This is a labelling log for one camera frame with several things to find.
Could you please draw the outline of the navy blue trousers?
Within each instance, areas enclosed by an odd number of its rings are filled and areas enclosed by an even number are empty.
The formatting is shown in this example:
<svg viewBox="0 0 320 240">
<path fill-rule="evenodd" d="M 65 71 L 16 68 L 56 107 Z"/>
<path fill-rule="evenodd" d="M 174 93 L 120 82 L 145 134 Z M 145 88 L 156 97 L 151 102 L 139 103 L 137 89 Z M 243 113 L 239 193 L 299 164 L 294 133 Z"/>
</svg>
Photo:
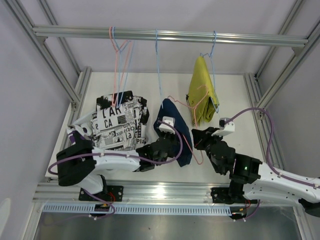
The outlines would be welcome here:
<svg viewBox="0 0 320 240">
<path fill-rule="evenodd" d="M 174 118 L 174 128 L 179 132 L 182 139 L 182 152 L 177 158 L 178 165 L 182 168 L 191 163 L 192 159 L 192 139 L 190 135 L 189 128 L 178 111 L 175 104 L 168 98 L 162 101 L 162 105 L 159 108 L 156 121 L 153 124 L 153 129 L 160 136 L 161 131 L 159 130 L 160 123 L 158 120 L 162 121 L 163 117 Z"/>
</svg>

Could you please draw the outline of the yellow green trousers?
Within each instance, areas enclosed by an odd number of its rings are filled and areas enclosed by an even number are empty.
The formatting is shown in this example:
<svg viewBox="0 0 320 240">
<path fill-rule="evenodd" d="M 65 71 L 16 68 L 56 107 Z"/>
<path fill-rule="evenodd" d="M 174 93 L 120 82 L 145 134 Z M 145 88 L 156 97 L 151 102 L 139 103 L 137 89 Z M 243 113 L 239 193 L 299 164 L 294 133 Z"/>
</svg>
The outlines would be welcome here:
<svg viewBox="0 0 320 240">
<path fill-rule="evenodd" d="M 206 85 L 209 93 L 196 109 L 198 125 L 203 122 L 209 123 L 216 113 L 212 102 L 215 98 L 213 94 L 213 82 L 204 57 L 199 56 L 195 61 L 189 90 L 186 95 L 186 101 L 191 107 L 193 107 L 206 93 L 205 87 L 198 89 L 201 85 Z"/>
</svg>

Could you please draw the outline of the white black lettered trousers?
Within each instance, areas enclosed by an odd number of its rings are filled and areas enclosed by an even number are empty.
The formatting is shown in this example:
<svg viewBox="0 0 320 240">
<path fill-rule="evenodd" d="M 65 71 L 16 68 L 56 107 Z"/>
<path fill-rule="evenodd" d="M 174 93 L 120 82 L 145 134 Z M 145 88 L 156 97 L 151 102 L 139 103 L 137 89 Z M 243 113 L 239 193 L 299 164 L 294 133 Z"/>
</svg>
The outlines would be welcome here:
<svg viewBox="0 0 320 240">
<path fill-rule="evenodd" d="M 147 100 L 127 95 L 123 102 L 112 106 L 111 95 L 96 99 L 96 112 L 91 116 L 93 142 L 97 148 L 130 151 L 143 147 L 148 138 L 149 120 Z"/>
</svg>

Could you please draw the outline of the black white patterned trousers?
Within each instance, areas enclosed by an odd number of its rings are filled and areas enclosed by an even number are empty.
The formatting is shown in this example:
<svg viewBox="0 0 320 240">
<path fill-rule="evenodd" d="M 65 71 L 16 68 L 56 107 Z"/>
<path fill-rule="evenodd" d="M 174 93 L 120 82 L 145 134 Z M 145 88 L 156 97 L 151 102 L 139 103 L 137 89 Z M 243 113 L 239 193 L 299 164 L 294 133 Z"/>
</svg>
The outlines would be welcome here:
<svg viewBox="0 0 320 240">
<path fill-rule="evenodd" d="M 133 95 L 131 90 L 103 95 L 96 99 L 96 111 L 112 110 L 113 103 L 116 110 L 119 110 L 120 107 L 138 110 L 138 113 L 134 114 L 134 118 L 137 119 L 139 124 L 147 124 L 150 113 L 147 107 L 147 100 L 142 96 Z"/>
</svg>

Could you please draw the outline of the purple camouflage trousers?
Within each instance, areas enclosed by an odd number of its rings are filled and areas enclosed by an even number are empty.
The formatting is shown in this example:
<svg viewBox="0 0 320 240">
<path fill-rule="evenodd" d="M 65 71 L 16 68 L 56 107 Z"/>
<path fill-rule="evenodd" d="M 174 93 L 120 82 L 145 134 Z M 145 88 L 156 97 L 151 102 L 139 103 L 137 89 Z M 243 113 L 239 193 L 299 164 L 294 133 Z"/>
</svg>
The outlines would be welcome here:
<svg viewBox="0 0 320 240">
<path fill-rule="evenodd" d="M 93 129 L 89 123 L 69 125 L 66 128 L 67 136 L 72 145 L 88 144 L 90 147 L 93 143 Z"/>
</svg>

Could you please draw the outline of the white plastic basket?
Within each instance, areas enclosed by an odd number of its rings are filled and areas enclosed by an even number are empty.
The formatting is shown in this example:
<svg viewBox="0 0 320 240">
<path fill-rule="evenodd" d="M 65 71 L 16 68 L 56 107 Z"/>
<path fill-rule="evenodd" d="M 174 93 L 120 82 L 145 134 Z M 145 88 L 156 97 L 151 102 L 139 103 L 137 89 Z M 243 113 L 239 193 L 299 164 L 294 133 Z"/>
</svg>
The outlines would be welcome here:
<svg viewBox="0 0 320 240">
<path fill-rule="evenodd" d="M 103 117 L 101 110 L 90 112 L 71 125 L 84 123 L 89 123 L 92 127 L 92 140 L 94 146 L 99 149 L 130 151 L 145 146 L 149 141 L 149 136 L 146 134 L 146 125 L 138 123 L 137 119 L 127 121 L 124 114 Z"/>
</svg>

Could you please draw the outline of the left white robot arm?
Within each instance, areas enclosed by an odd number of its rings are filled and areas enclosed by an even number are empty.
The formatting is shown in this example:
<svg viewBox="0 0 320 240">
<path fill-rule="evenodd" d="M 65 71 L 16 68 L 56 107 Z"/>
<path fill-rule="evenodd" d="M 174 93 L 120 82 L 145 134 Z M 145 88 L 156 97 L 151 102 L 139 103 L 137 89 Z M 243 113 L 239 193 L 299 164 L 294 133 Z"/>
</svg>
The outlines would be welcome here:
<svg viewBox="0 0 320 240">
<path fill-rule="evenodd" d="M 148 172 L 176 161 L 182 154 L 182 136 L 175 131 L 161 132 L 159 138 L 143 147 L 116 151 L 100 149 L 75 134 L 75 142 L 56 155 L 57 178 L 61 187 L 79 186 L 96 200 L 107 197 L 102 171 Z"/>
</svg>

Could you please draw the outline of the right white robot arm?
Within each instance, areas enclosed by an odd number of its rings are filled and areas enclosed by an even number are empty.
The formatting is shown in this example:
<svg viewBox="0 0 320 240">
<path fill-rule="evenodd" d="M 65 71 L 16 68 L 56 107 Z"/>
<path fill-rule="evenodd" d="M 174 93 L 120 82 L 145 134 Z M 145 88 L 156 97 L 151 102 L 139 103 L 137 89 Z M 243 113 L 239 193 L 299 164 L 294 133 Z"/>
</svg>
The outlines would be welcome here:
<svg viewBox="0 0 320 240">
<path fill-rule="evenodd" d="M 229 176 L 228 187 L 213 187 L 214 203 L 243 204 L 246 201 L 272 201 L 300 205 L 314 217 L 320 216 L 320 180 L 272 169 L 261 160 L 236 153 L 223 141 L 219 129 L 192 129 L 193 143 L 197 150 L 205 151 L 214 171 Z"/>
</svg>

